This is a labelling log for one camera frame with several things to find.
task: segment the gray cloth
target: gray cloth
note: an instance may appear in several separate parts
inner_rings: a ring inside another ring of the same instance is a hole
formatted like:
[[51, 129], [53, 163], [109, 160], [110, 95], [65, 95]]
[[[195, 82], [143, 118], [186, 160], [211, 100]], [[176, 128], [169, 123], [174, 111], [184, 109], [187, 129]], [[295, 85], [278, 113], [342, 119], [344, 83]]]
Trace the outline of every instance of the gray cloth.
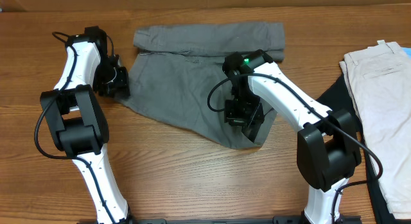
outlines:
[[[224, 123], [223, 112], [208, 108], [207, 96], [226, 78], [222, 64], [235, 51], [246, 54], [263, 49], [274, 60], [282, 61], [285, 40], [281, 23], [152, 26], [136, 31], [134, 45], [140, 54], [129, 72], [131, 96], [117, 98], [122, 104], [229, 148], [250, 148], [265, 142], [275, 111], [266, 115], [253, 143], [241, 127]], [[227, 82], [214, 92], [211, 105], [223, 108], [224, 101], [231, 98], [231, 83]], [[271, 107], [262, 102], [266, 113]]]

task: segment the blue object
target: blue object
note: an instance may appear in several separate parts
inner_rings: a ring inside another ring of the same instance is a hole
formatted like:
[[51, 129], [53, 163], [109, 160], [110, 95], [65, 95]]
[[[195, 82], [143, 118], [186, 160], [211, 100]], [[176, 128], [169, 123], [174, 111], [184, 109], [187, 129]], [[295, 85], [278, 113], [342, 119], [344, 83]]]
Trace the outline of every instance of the blue object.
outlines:
[[403, 47], [405, 53], [411, 58], [411, 48]]

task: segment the white fabric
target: white fabric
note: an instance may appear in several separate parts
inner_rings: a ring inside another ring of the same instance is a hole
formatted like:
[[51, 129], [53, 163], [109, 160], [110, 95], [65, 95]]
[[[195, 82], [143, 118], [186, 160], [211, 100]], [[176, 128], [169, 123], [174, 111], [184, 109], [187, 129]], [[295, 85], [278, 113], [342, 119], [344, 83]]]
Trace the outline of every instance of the white fabric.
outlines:
[[411, 219], [411, 59], [390, 42], [345, 54], [340, 66], [365, 142], [383, 164], [388, 210]]

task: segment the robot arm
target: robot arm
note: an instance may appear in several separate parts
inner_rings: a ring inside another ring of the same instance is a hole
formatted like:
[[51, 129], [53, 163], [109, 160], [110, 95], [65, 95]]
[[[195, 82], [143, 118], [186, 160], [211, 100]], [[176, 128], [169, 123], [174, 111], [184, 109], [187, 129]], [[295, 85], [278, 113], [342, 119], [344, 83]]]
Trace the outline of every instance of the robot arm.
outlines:
[[[308, 204], [303, 212], [304, 215], [298, 221], [330, 224], [336, 189], [347, 184], [355, 167], [361, 163], [360, 150], [356, 144], [339, 133], [334, 133], [327, 123], [310, 112], [290, 89], [264, 76], [273, 76], [282, 81], [324, 119], [352, 137], [356, 137], [351, 115], [344, 111], [333, 112], [329, 107], [310, 98], [292, 83], [271, 57], [262, 50], [246, 57], [242, 57], [239, 53], [228, 56], [223, 64], [223, 71], [232, 78], [234, 95], [234, 99], [225, 102], [225, 121], [232, 126], [242, 126], [243, 133], [253, 141], [259, 126], [264, 121], [260, 99], [264, 99], [282, 115], [297, 133], [297, 166], [310, 185]], [[324, 135], [333, 135], [333, 139], [324, 142]], [[340, 198], [341, 196], [338, 197], [335, 207], [335, 220], [340, 217], [338, 212]], [[357, 221], [348, 221], [348, 223], [357, 223]]]
[[[76, 50], [76, 65], [68, 86], [54, 99], [66, 83], [74, 63], [74, 52], [69, 45]], [[60, 81], [55, 90], [43, 92], [40, 97], [43, 109], [53, 101], [46, 113], [51, 136], [56, 147], [72, 158], [80, 170], [96, 207], [97, 222], [129, 224], [132, 217], [118, 189], [107, 155], [107, 120], [93, 93], [129, 95], [127, 70], [119, 66], [118, 55], [107, 55], [107, 35], [98, 27], [86, 28], [84, 34], [70, 36], [66, 49], [67, 62]], [[76, 110], [80, 111], [80, 117], [62, 118], [62, 115]], [[75, 158], [83, 159], [89, 166]]]

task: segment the wooden table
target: wooden table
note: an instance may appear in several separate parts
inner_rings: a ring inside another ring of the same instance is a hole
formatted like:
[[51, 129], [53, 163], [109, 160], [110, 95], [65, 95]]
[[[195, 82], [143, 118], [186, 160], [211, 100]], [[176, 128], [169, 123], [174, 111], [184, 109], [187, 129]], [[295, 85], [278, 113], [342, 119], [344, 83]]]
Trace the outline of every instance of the wooden table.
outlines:
[[[82, 176], [68, 160], [43, 157], [33, 143], [39, 97], [61, 77], [66, 52], [52, 31], [98, 25], [130, 69], [136, 28], [154, 24], [281, 21], [280, 68], [313, 98], [339, 76], [350, 51], [397, 41], [411, 47], [411, 6], [249, 8], [71, 13], [0, 13], [0, 223], [76, 223], [96, 218]], [[193, 132], [99, 98], [110, 126], [109, 158], [137, 218], [271, 218], [299, 214], [308, 185], [296, 166], [296, 134], [282, 117], [260, 149], [230, 150]], [[47, 125], [40, 143], [53, 154]], [[364, 163], [351, 181], [365, 178]], [[367, 187], [345, 191], [341, 211], [374, 223]]]

